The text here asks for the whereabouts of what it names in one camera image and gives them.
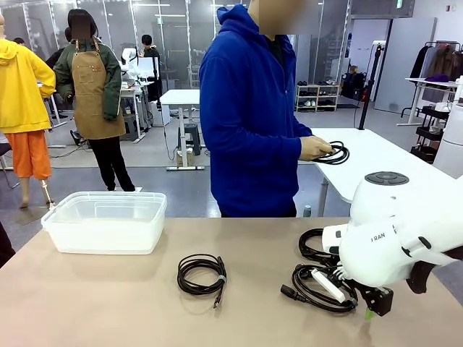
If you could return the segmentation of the person's right hand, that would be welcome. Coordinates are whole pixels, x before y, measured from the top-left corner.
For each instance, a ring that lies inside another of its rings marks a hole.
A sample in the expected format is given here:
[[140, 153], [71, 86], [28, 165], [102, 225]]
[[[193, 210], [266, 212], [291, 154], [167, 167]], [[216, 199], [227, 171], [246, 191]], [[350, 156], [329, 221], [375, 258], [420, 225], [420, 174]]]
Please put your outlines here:
[[300, 142], [302, 146], [301, 161], [313, 161], [333, 152], [329, 143], [316, 136], [301, 137]]

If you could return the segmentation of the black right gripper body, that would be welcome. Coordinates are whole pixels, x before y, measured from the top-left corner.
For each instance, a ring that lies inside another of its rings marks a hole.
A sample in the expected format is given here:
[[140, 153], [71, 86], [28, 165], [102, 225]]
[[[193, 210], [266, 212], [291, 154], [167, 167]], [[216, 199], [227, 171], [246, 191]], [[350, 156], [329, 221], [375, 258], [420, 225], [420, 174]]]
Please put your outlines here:
[[356, 283], [356, 289], [365, 301], [375, 302], [375, 315], [383, 317], [391, 311], [394, 292], [387, 287], [373, 288]]

